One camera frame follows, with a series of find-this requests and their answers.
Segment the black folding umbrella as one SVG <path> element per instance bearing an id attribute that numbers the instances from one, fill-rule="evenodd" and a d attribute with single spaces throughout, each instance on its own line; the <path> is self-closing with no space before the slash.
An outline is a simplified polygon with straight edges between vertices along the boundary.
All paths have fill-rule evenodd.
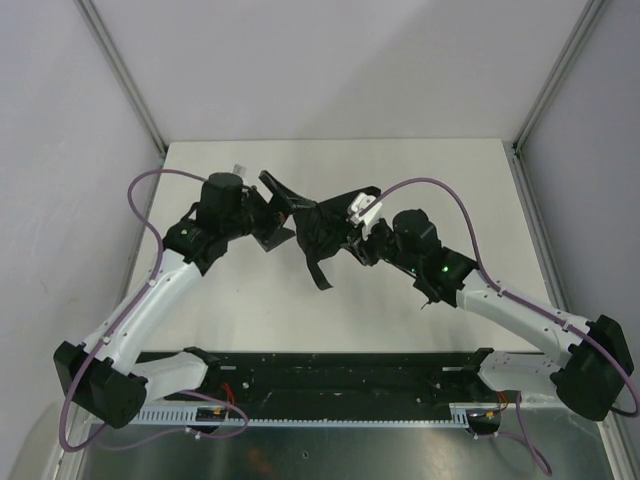
<path id="1" fill-rule="evenodd" d="M 322 272 L 319 262 L 336 255 L 348 247 L 349 237 L 361 237 L 361 226 L 354 225 L 350 218 L 350 205 L 360 193 L 376 199 L 381 190 L 368 186 L 339 196 L 316 202 L 310 208 L 298 210 L 294 215 L 296 240 L 305 255 L 305 260 L 315 285 L 328 290 L 332 285 Z"/>

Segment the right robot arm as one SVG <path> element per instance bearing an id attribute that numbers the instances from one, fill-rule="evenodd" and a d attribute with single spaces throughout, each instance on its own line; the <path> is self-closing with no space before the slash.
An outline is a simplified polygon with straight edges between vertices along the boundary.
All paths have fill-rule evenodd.
<path id="1" fill-rule="evenodd" d="M 617 397 L 634 370 L 616 320 L 572 315 L 490 280 L 478 261 L 442 245 L 435 225 L 420 209 L 404 210 L 387 223 L 380 205 L 352 204 L 347 218 L 355 228 L 350 245 L 363 264 L 384 261 L 411 276 L 429 302 L 480 315 L 543 353 L 536 366 L 523 355 L 503 364 L 487 355 L 478 375 L 488 387 L 554 395 L 592 421 L 616 410 Z"/>

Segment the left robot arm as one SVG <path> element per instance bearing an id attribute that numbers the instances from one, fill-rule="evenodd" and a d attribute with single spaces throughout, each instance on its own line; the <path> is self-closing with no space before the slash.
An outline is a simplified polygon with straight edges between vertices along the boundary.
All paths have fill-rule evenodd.
<path id="1" fill-rule="evenodd" d="M 65 408 L 76 404 L 121 428 L 145 403 L 206 383 L 218 361 L 197 347 L 146 363 L 138 358 L 178 300 L 203 280 L 231 241 L 251 236 L 270 251 L 294 237 L 286 220 L 313 207 L 313 201 L 266 171 L 259 179 L 271 198 L 263 198 L 235 173 L 204 179 L 199 200 L 166 234 L 155 237 L 158 253 L 148 278 L 82 343 L 64 342 L 57 348 L 54 364 Z"/>

